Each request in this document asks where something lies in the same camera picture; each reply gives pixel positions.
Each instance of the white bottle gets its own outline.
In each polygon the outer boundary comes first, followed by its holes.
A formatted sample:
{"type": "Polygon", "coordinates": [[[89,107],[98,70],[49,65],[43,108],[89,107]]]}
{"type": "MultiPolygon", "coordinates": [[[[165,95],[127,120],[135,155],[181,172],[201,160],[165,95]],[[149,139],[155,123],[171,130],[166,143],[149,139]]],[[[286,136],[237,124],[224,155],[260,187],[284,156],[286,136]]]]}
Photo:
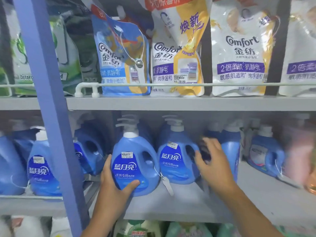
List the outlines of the white bottle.
{"type": "Polygon", "coordinates": [[[252,138],[258,133],[258,130],[260,128],[260,119],[259,118],[251,118],[250,119],[250,126],[249,129],[245,132],[245,141],[244,141],[244,148],[242,155],[248,159],[249,158],[249,152],[251,147],[251,140],[252,138]]]}
{"type": "Polygon", "coordinates": [[[47,219],[34,216],[11,216],[15,237],[49,237],[47,219]]]}
{"type": "Polygon", "coordinates": [[[51,237],[72,237],[67,217],[53,218],[51,237]]]}
{"type": "Polygon", "coordinates": [[[12,233],[7,221],[0,217],[0,237],[12,237],[12,233]]]}

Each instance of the blue pouch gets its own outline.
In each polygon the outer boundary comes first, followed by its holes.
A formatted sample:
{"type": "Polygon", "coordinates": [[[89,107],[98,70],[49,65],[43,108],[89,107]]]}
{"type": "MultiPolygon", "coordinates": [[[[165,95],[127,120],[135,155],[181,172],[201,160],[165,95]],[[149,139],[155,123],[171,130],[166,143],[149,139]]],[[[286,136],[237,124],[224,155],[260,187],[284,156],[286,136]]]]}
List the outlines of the blue pouch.
{"type": "MultiPolygon", "coordinates": [[[[150,83],[149,45],[137,25],[113,20],[91,5],[102,83],[150,83]]],[[[102,87],[104,96],[149,95],[150,87],[102,87]]]]}

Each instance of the left hand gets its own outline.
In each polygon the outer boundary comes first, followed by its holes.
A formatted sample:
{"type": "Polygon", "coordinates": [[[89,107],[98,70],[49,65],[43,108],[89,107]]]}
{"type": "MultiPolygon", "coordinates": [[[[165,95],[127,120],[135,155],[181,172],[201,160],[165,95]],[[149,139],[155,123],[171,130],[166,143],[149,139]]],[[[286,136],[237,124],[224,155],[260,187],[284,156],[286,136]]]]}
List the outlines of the left hand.
{"type": "Polygon", "coordinates": [[[112,216],[114,221],[116,221],[123,213],[129,196],[139,186],[140,181],[133,180],[123,190],[119,190],[112,177],[111,158],[112,155],[109,155],[101,173],[101,187],[94,207],[93,217],[108,218],[112,216]]]}

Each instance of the comfort fabric softener pouch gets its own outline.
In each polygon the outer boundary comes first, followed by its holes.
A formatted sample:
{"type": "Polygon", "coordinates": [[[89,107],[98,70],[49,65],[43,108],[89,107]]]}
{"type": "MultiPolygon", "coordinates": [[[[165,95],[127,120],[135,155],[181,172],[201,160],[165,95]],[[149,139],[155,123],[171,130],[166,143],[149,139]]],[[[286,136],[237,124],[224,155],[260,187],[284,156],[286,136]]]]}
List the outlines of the comfort fabric softener pouch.
{"type": "MultiPolygon", "coordinates": [[[[150,83],[148,40],[137,25],[113,20],[91,5],[102,83],[150,83]]],[[[150,87],[102,87],[104,96],[148,95],[150,87]]]]}
{"type": "Polygon", "coordinates": [[[267,80],[278,22],[274,16],[277,4],[278,0],[214,1],[211,11],[213,83],[240,86],[213,87],[213,95],[264,95],[265,86],[255,84],[267,80]],[[243,83],[254,86],[243,86],[243,83]]]}
{"type": "MultiPolygon", "coordinates": [[[[282,83],[316,80],[316,0],[291,0],[282,83]]],[[[315,97],[316,86],[280,86],[285,96],[315,97]]]]}
{"type": "MultiPolygon", "coordinates": [[[[153,83],[203,83],[197,47],[209,20],[212,0],[139,0],[152,12],[153,83]]],[[[154,87],[153,96],[196,97],[204,87],[154,87]]]]}

